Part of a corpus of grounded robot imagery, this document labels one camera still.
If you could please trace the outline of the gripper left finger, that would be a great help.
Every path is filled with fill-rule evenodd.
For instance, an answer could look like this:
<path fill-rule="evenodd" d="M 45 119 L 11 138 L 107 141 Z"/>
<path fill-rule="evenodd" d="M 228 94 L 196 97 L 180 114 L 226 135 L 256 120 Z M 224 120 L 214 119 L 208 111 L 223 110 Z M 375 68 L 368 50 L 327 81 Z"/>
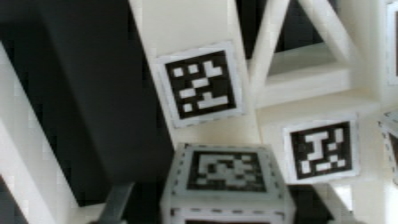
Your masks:
<path fill-rule="evenodd" d="M 128 221 L 123 218 L 123 214 L 125 214 L 134 186 L 136 186 L 136 183 L 130 182 L 130 183 L 118 184 L 113 187 L 100 218 L 89 224 L 128 224 Z"/>

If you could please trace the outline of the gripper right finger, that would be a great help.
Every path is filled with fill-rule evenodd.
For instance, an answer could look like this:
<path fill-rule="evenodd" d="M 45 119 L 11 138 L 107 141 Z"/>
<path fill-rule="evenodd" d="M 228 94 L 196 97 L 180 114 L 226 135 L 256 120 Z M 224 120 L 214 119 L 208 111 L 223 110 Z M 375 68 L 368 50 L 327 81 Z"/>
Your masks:
<path fill-rule="evenodd" d="M 327 224 L 358 224 L 354 214 L 349 212 L 347 206 L 331 185 L 315 184 L 313 187 L 333 215 L 333 220 L 327 222 Z"/>

